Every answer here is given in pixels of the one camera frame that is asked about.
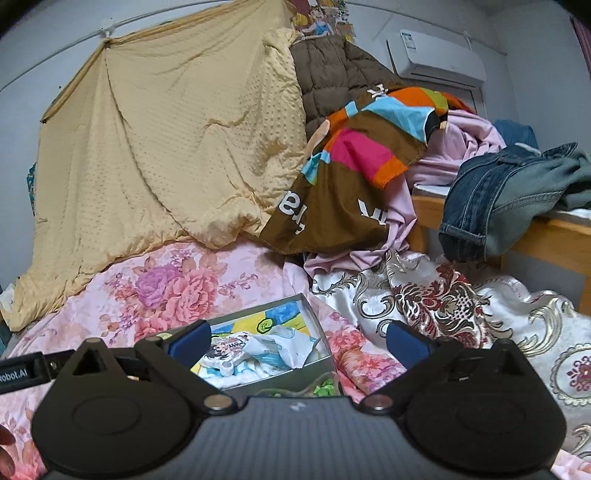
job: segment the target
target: person's hand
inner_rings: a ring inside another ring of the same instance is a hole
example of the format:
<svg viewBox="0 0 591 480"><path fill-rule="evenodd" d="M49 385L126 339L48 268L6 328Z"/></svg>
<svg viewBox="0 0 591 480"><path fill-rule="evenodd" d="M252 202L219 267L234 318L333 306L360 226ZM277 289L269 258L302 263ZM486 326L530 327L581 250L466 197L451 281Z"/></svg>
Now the person's hand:
<svg viewBox="0 0 591 480"><path fill-rule="evenodd" d="M16 442L14 435L6 427L0 425L0 445L13 445ZM14 461L12 457L0 446L0 480L5 480L14 475Z"/></svg>

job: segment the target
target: pink floral bedsheet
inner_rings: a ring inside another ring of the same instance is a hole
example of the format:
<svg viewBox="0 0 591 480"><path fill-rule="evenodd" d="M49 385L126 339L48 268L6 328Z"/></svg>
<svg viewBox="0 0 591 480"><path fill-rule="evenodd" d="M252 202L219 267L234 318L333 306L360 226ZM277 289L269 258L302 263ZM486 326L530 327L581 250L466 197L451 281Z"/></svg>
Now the pink floral bedsheet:
<svg viewBox="0 0 591 480"><path fill-rule="evenodd" d="M359 401L404 367L373 347L350 322L309 295L305 272L265 247L239 239L210 251L197 243L175 243L131 258L96 275L58 313L41 319L10 356L76 349L84 339L111 347L295 293L306 294L326 331L346 393ZM13 480L36 479L44 467L31 440L33 411L48 385L6 395L0 423L17 438L8 448L17 464Z"/></svg>

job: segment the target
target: metal screw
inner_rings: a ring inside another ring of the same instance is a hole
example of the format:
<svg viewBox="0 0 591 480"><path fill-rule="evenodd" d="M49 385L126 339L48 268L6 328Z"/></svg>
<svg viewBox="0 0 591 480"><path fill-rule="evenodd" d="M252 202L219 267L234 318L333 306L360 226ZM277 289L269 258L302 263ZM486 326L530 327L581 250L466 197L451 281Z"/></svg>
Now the metal screw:
<svg viewBox="0 0 591 480"><path fill-rule="evenodd" d="M234 405L234 401L227 395L215 394L206 397L203 401L203 405L209 410L222 411L231 408Z"/></svg>
<svg viewBox="0 0 591 480"><path fill-rule="evenodd" d="M366 397L363 400L363 404L367 408L371 408L371 410L378 412L389 409L392 407L392 405L394 405L394 402L387 395L375 394Z"/></svg>

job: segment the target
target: pink curtain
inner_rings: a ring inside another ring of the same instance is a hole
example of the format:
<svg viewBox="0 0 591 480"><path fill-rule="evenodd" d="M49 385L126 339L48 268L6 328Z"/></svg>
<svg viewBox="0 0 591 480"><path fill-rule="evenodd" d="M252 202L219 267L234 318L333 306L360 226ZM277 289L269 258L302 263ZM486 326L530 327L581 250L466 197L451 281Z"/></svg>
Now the pink curtain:
<svg viewBox="0 0 591 480"><path fill-rule="evenodd" d="M576 18L571 19L574 27L574 31L577 34L581 49L583 50L583 56L587 62L587 68L589 69L589 75L591 75L591 31L583 25Z"/></svg>

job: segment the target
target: curtain rod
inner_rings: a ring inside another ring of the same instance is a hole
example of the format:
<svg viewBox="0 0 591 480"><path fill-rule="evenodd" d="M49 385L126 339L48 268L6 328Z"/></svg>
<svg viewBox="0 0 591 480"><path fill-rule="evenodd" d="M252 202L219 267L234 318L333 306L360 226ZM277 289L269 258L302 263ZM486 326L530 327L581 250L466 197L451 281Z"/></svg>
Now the curtain rod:
<svg viewBox="0 0 591 480"><path fill-rule="evenodd" d="M143 20L144 18L149 18L149 17L152 17L154 15L163 14L163 13L170 12L170 11L173 11L173 10L178 10L178 9L181 9L181 8L195 7L196 5L214 4L214 3L218 3L220 1L224 1L224 0L198 0L196 2L189 2L189 3L183 4L183 5L172 5L170 7L160 8L158 10L154 10L153 12L148 12L148 13L145 13L145 14L142 14L142 15L138 15L137 17L132 17L132 18L128 18L126 20L122 20L120 22L116 22L116 23L113 24L113 27L114 28L123 27L124 25L128 25L130 23L137 22L138 20ZM385 8L372 7L370 5L365 5L365 4L362 4L362 3L359 3L359 2L355 2L355 1L353 1L353 2L347 2L347 3L350 4L350 5L356 5L357 7L374 8L374 9L377 9L377 10L386 11L386 12L390 12L390 13L397 14L397 15L402 15L403 17L412 18L414 20L419 20L421 22L425 22L425 23L428 23L428 24L433 25L435 27L439 27L439 28L442 28L444 30L450 31L452 33L455 33L457 35L462 35L463 36L463 33L457 32L457 31L455 31L455 30L453 30L451 28L443 27L441 25L437 25L434 22L430 22L429 20L423 20L422 18L414 17L412 15L403 14L403 13L400 13L400 12L397 12L397 11L394 11L394 10L388 10L388 9L385 9ZM39 65L45 63L47 60L51 60L56 55L59 55L60 53L66 51L66 50L68 50L68 49L70 49L72 47L75 47L75 46L79 45L80 43L85 42L86 40L90 40L91 38L95 38L95 37L101 37L101 36L104 36L104 35L105 35L105 30L101 28L99 30L96 30L96 31L94 31L94 32L92 32L92 33L90 33L90 34L82 37L82 38L79 38L78 40L75 40L75 41L73 41L71 43L68 43L68 45L65 45L64 47L60 48L59 50L56 50L51 55L48 55L47 57L43 58L42 60L39 60L34 65L32 65L31 67L27 68L26 70L24 70L23 72L21 72L19 75L17 75L16 77L14 77L12 80L10 80L10 82L6 83L5 85L3 85L0 88L0 92L2 92L8 86L12 85L18 79L20 79L23 76L25 76L31 70L34 70ZM495 52L500 53L501 55L505 55L505 56L507 55L506 52L504 52L502 50L499 50L498 48L492 47L492 46L486 44L485 42L483 42L481 40L477 40L475 38L473 38L472 40L473 41L477 41L478 43L480 43L481 45L485 46L486 48L489 48L491 50L494 50Z"/></svg>

